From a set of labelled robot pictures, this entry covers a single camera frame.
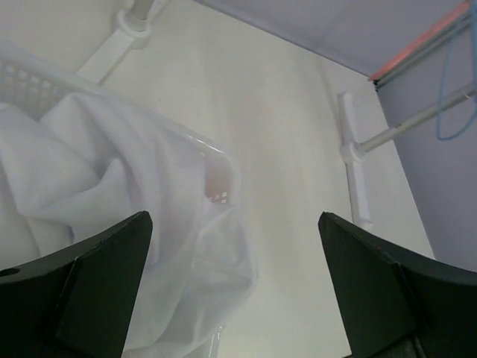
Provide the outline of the white t shirt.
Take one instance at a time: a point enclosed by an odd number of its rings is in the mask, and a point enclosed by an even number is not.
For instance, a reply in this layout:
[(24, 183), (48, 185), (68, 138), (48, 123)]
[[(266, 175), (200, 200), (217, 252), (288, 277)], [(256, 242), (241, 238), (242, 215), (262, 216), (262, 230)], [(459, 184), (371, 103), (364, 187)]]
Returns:
[(1, 105), (1, 267), (147, 211), (153, 230), (125, 357), (184, 357), (250, 297), (241, 210), (206, 192), (206, 158), (156, 117), (72, 93), (41, 119)]

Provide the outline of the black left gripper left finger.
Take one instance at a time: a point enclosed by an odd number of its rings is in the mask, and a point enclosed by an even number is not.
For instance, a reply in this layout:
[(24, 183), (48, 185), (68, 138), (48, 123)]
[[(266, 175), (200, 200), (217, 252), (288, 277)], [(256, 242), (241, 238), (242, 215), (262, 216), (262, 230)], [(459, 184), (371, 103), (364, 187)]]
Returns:
[(1, 270), (2, 357), (120, 357), (152, 234), (148, 212)]

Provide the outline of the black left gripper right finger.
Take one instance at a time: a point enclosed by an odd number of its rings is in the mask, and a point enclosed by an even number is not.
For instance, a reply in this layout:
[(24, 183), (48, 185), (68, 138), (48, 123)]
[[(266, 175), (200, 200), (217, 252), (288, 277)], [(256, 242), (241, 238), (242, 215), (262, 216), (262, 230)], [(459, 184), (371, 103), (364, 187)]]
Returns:
[(324, 212), (326, 263), (352, 357), (475, 357), (476, 273)]

